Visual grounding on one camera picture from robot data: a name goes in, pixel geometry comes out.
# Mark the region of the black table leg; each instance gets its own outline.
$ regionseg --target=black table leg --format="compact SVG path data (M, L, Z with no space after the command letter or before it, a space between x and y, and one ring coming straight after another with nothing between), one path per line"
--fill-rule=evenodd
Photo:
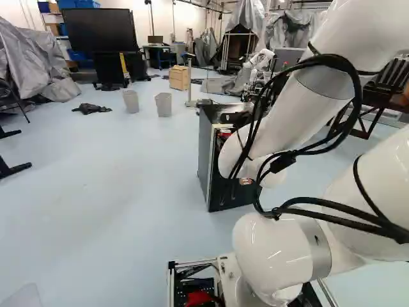
M20 133L21 133L21 130L5 132L3 128L1 128L0 126L0 139L5 139L5 138L8 138L9 136L15 136L16 134L20 134Z
M28 169L31 166L33 165L29 162L9 168L5 161L3 160L3 158L0 156L0 179L6 178L20 171L24 171L25 169Z

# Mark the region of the yellow object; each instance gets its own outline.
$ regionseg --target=yellow object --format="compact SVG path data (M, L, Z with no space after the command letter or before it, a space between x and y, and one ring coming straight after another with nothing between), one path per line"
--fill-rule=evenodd
M122 66L122 72L123 76L127 79L130 78L130 75L127 70L127 65L125 64L125 58L123 57L123 53L120 53L120 59L121 59L121 66Z
M169 86L185 91L189 88L189 71L186 66L175 65L169 69Z

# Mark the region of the wooden box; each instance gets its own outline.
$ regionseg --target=wooden box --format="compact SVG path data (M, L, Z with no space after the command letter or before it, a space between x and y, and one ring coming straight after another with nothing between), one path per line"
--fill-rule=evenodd
M169 85L177 90L187 90L189 88L189 68L175 65L169 69Z

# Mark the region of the floor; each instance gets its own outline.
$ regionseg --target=floor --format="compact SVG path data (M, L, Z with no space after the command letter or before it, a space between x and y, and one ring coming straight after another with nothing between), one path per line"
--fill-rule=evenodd
M207 74L217 77L200 69L192 77ZM235 221L253 209L207 213L196 177L198 117L184 106L187 92L159 77L130 87L138 92L137 114L125 112L121 91L87 84L65 104L30 112L30 124L21 116L1 122L5 130L23 130L0 141L3 158L33 168L0 182L0 301L34 283L44 307L165 306L167 261L231 251ZM193 98L238 100L192 87ZM161 91L173 95L171 118L157 117L154 96ZM81 102L113 112L72 113ZM299 159L284 184L263 191L262 204L319 196L356 156L394 131L378 125L369 141L349 137L333 152ZM325 129L315 138L324 135ZM340 306L380 307L409 298L408 273L405 264L382 264L328 284Z

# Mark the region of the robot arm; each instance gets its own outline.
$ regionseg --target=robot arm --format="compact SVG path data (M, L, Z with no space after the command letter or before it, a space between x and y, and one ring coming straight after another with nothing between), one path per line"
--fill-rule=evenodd
M353 169L347 169L323 198L374 214L357 187ZM409 229L409 126L363 155L357 171L380 211ZM361 221L332 209L323 213ZM233 246L245 280L271 306L291 302L302 283L356 269L367 259L409 261L409 244L293 214L283 214L278 221L258 213L243 216L233 230Z
M322 54L338 54L348 59L362 72L360 79L364 86L397 53L407 49L409 34L402 29L408 23L403 15L408 7L405 0L394 0L386 7L381 0L335 0L311 46ZM312 55L312 50L307 50L302 60ZM274 107L261 122L249 154L253 161L246 160L238 177L255 179L266 155L306 142L352 98L351 80L338 70L311 67L292 73ZM236 133L246 140L249 125ZM240 142L233 134L219 155L223 177L229 176L241 151ZM283 173L270 174L265 181L276 183L280 177Z
M409 42L408 33L403 31L409 23L405 17L409 1L382 3L334 0L302 60L315 51L341 55L359 71L361 85L365 85L397 53L406 50ZM252 160L244 162L238 177L256 179L268 155L306 142L353 98L352 88L350 78L332 68L293 72L274 107L262 119L249 152ZM236 133L246 140L249 130L247 125ZM241 152L233 134L219 155L222 176L229 176ZM406 128L362 156L328 188L324 198L373 214L355 183L355 168L380 211L396 225L409 229L405 208L409 200L408 157ZM264 186L273 186L283 175L283 171L267 175ZM324 213L348 216L332 209ZM257 213L242 217L233 231L233 246L245 280L271 306L292 301L304 282L350 271L366 264L368 258L409 260L409 244L294 214L283 214L278 221Z

